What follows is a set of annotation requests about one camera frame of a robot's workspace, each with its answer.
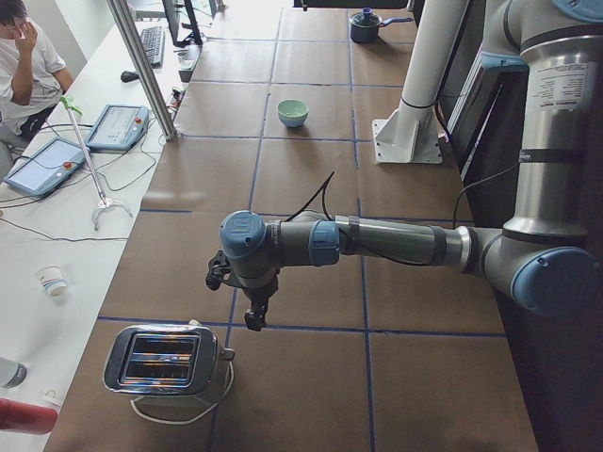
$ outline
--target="green clamp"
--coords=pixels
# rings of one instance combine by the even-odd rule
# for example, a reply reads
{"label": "green clamp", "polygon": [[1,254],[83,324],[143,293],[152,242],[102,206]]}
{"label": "green clamp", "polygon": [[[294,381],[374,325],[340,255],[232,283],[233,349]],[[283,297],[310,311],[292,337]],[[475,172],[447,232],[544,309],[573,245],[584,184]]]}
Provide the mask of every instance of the green clamp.
{"label": "green clamp", "polygon": [[73,105],[73,98],[71,96],[60,96],[60,101],[63,103],[66,109],[73,110],[74,112],[79,113],[80,115],[84,114],[82,110]]}

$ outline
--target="metal pole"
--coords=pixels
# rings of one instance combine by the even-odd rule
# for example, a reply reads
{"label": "metal pole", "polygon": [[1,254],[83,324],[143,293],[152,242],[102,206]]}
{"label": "metal pole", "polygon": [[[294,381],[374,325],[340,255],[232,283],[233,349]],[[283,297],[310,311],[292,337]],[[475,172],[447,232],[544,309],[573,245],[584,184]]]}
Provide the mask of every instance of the metal pole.
{"label": "metal pole", "polygon": [[82,148],[82,152],[84,153],[84,158],[86,158],[86,163],[88,164],[88,168],[90,170],[90,174],[92,175],[92,180],[96,185],[96,191],[98,192],[98,196],[101,198],[101,202],[106,202],[106,194],[103,190],[103,186],[101,185],[101,181],[98,178],[98,174],[96,173],[96,169],[92,165],[92,158],[90,157],[90,151],[88,146],[86,146],[86,141],[82,137],[82,133],[79,131],[79,127],[77,126],[77,121],[75,120],[75,116],[70,108],[66,107],[67,114],[69,115],[69,119],[72,122],[73,129],[75,131],[75,135],[77,136],[77,141],[79,142],[80,148]]}
{"label": "metal pole", "polygon": [[171,140],[176,136],[176,128],[171,120],[170,112],[165,105],[159,85],[155,80],[153,69],[149,63],[147,56],[144,53],[144,48],[140,42],[139,33],[132,19],[130,10],[128,9],[125,0],[107,0],[115,24],[122,33],[125,47],[128,49],[128,53],[134,62],[134,67],[137,73],[139,73],[140,82],[144,89],[147,99],[151,104],[151,109],[155,113],[155,117],[159,121],[161,130],[166,140]]}

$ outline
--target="white t-shirt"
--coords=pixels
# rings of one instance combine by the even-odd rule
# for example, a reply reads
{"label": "white t-shirt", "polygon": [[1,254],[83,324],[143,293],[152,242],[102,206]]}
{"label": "white t-shirt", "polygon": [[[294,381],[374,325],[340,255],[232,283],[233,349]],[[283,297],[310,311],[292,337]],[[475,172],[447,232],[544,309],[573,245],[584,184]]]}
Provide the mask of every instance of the white t-shirt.
{"label": "white t-shirt", "polygon": [[17,105],[10,101],[13,95],[11,82],[17,71],[19,51],[14,40],[0,38],[0,114],[2,125],[17,135],[21,134],[20,127],[29,116],[58,103],[62,89],[53,73],[65,68],[65,61],[58,55],[55,46],[40,26],[31,19],[27,20],[38,31],[32,54],[34,85],[29,105]]}

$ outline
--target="brown tiled surface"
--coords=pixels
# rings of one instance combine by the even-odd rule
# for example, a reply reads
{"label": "brown tiled surface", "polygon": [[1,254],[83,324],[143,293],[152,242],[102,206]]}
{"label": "brown tiled surface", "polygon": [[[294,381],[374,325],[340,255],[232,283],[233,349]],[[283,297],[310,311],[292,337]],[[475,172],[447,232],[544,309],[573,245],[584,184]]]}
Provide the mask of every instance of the brown tiled surface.
{"label": "brown tiled surface", "polygon": [[348,41],[348,15],[345,9],[286,8],[281,20],[280,40]]}
{"label": "brown tiled surface", "polygon": [[[241,325],[241,290],[205,287],[220,223],[250,200],[283,219],[335,170],[332,214],[447,226],[462,188],[446,150],[443,165],[375,164],[370,124],[398,106],[415,24],[359,45],[348,40],[355,10],[227,4],[205,30],[176,119],[184,137],[164,150],[47,450],[535,451],[485,282],[357,256],[283,268],[261,332]],[[305,126],[278,122],[284,98],[308,103]],[[465,200],[459,218],[470,219]],[[235,384],[213,423],[141,421],[102,387],[126,325],[113,320],[132,318],[196,318],[236,350]]]}
{"label": "brown tiled surface", "polygon": [[[277,105],[285,99],[299,99],[308,105],[303,127],[285,127],[278,117]],[[264,137],[306,137],[354,139],[351,118],[350,87],[273,85],[270,88]]]}
{"label": "brown tiled surface", "polygon": [[204,281],[224,217],[140,212],[100,315],[227,322],[232,289]]}
{"label": "brown tiled surface", "polygon": [[[358,188],[354,147],[347,141],[266,139],[262,142],[252,210],[289,215],[300,209],[329,176],[326,203],[330,212],[354,215]],[[321,210],[320,197],[311,204]]]}
{"label": "brown tiled surface", "polygon": [[412,52],[412,44],[379,42],[353,45],[351,68],[354,85],[401,87],[406,79]]}
{"label": "brown tiled surface", "polygon": [[273,83],[350,84],[346,42],[279,42]]}
{"label": "brown tiled surface", "polygon": [[184,135],[259,137],[268,85],[191,83],[176,116]]}
{"label": "brown tiled surface", "polygon": [[209,40],[191,79],[193,81],[270,81],[274,41]]}
{"label": "brown tiled surface", "polygon": [[258,149],[259,139],[253,138],[180,137],[166,145],[141,207],[222,213],[246,209]]}
{"label": "brown tiled surface", "polygon": [[373,120],[386,120],[398,108],[401,88],[354,87],[356,137],[373,139]]}
{"label": "brown tiled surface", "polygon": [[[358,189],[362,215],[385,218],[452,218],[454,201],[463,188],[449,153],[441,165],[375,164],[372,143],[359,143]],[[466,199],[458,218],[471,218]]]}
{"label": "brown tiled surface", "polygon": [[375,330],[504,332],[492,287],[442,266],[366,259],[368,325]]}
{"label": "brown tiled surface", "polygon": [[236,380],[216,452],[368,451],[361,333],[233,330]]}
{"label": "brown tiled surface", "polygon": [[[206,450],[211,416],[188,426],[164,426],[141,419],[132,411],[129,397],[111,394],[103,384],[105,359],[117,334],[131,322],[98,320],[60,411],[46,452],[163,452]],[[212,329],[223,342],[226,330]],[[198,410],[181,409],[184,418]]]}
{"label": "brown tiled surface", "polygon": [[[360,257],[341,256],[336,266],[283,268],[279,291],[270,299],[270,325],[364,327]],[[245,323],[250,302],[239,291],[233,321]]]}
{"label": "brown tiled surface", "polygon": [[371,334],[377,452],[537,451],[503,338]]}

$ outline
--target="man's hand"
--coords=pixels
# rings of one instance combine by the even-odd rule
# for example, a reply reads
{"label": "man's hand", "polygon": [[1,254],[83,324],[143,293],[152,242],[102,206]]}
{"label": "man's hand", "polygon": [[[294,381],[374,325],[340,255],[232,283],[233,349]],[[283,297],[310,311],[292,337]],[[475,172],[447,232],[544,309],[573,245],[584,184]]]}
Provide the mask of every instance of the man's hand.
{"label": "man's hand", "polygon": [[38,31],[32,23],[25,21],[12,30],[12,37],[20,55],[31,55],[38,40]]}
{"label": "man's hand", "polygon": [[23,22],[12,30],[12,36],[19,51],[19,63],[10,83],[12,86],[10,100],[17,105],[29,105],[34,83],[31,60],[38,40],[38,31],[30,22]]}

